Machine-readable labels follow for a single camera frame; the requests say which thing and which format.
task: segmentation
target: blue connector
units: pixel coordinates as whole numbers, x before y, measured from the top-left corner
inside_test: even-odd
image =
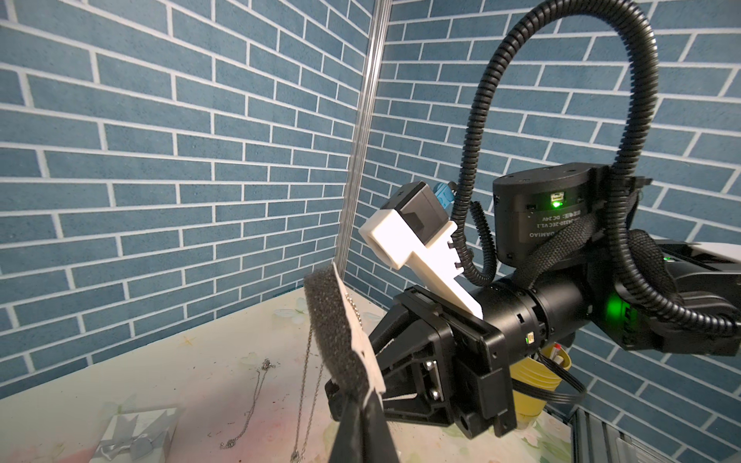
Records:
[[[440,202],[443,209],[448,209],[448,206],[450,206],[456,198],[451,187],[447,183],[440,182],[435,185],[433,193],[435,193],[435,197],[437,198],[437,201]]]

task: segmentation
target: green led light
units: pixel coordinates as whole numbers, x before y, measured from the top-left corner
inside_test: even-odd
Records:
[[[605,305],[605,321],[611,324],[622,324],[627,307],[630,307],[630,304],[623,301],[617,293],[612,293]]]

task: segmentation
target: silver chain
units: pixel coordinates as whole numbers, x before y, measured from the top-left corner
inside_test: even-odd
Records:
[[[360,327],[363,327],[363,322],[360,319],[360,312],[358,311],[358,307],[355,305],[355,302],[353,301],[353,298],[350,297],[349,293],[345,293],[345,299],[348,300],[350,305],[353,307],[353,310],[355,311],[355,316],[358,317],[358,323],[360,323]],[[316,379],[316,389],[314,390],[314,398],[311,402],[311,411],[309,412],[309,421],[306,425],[306,436],[304,437],[304,444],[301,449],[301,453],[299,453],[299,430],[301,429],[301,411],[304,404],[304,390],[306,389],[306,370],[309,366],[309,349],[311,348],[311,335],[313,334],[313,328],[309,327],[309,340],[306,343],[306,357],[304,360],[304,374],[301,378],[301,398],[299,399],[299,419],[296,423],[296,442],[293,444],[293,452],[290,455],[290,463],[299,463],[303,461],[304,459],[304,453],[306,453],[306,444],[309,442],[309,430],[311,429],[311,420],[314,417],[314,406],[316,405],[316,397],[319,395],[319,386],[322,383],[322,373],[324,373],[324,362],[322,362],[322,366],[319,367],[319,378]]]
[[[255,405],[257,405],[257,398],[259,397],[260,391],[262,390],[262,385],[265,383],[265,378],[268,377],[268,370],[274,367],[275,365],[271,364],[269,359],[265,359],[262,362],[261,369],[265,373],[262,374],[262,380],[261,380],[260,370],[257,370],[257,384],[255,385],[255,392],[252,395],[252,408],[250,409],[249,412],[247,412],[247,419],[245,420],[245,426],[242,428],[242,432],[239,433],[237,437],[235,437],[234,439],[229,439],[226,444],[222,442],[219,445],[219,449],[226,450],[228,448],[234,447],[237,440],[245,434],[245,432],[247,431],[247,426],[250,424],[250,419],[252,419],[252,414],[255,411]]]
[[[303,455],[299,454],[299,432],[301,430],[301,411],[304,406],[304,390],[306,389],[306,369],[309,367],[309,350],[311,349],[311,335],[313,334],[313,330],[314,330],[313,326],[309,325],[309,340],[306,343],[306,357],[304,359],[304,374],[301,377],[301,395],[299,396],[299,419],[296,422],[296,441],[293,443],[293,452],[291,452],[290,454],[291,463],[300,462],[301,459],[303,458]]]

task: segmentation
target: table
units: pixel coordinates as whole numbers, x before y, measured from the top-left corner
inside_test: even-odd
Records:
[[[370,332],[385,312],[351,295]],[[112,415],[172,406],[182,415],[168,463],[288,462],[308,329],[298,289],[2,399],[0,462],[88,463]],[[220,450],[242,430],[266,358],[276,368],[268,371],[247,432]],[[319,366],[312,345],[299,449]],[[326,462],[337,431],[323,392],[327,379],[325,372],[305,462]],[[546,413],[502,439],[490,430],[469,441],[455,425],[391,423],[391,434],[402,463],[571,461],[570,428]]]

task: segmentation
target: black corrugated cable conduit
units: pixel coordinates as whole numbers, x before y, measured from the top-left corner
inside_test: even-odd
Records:
[[[622,140],[612,165],[605,207],[605,233],[615,272],[648,315],[675,323],[686,330],[715,336],[732,336],[741,330],[741,322],[699,313],[667,299],[647,283],[638,271],[628,248],[625,218],[630,209],[628,197],[631,192],[631,177],[636,170],[648,130],[651,128],[657,103],[659,76],[659,58],[654,32],[640,7],[630,0],[544,1],[515,24],[494,52],[479,83],[468,117],[458,189],[451,214],[451,220],[457,225],[453,233],[453,244],[460,257],[464,276],[473,284],[485,286],[492,282],[496,273],[495,249],[491,235],[487,233],[487,236],[481,236],[484,267],[479,271],[473,265],[473,254],[466,245],[464,233],[484,125],[496,87],[516,53],[533,34],[557,19],[574,15],[593,16],[611,25],[622,39],[630,62],[630,107]],[[474,208],[474,219],[480,219],[477,217],[479,210],[480,208]],[[479,234],[484,231],[481,227],[478,227],[478,230]]]

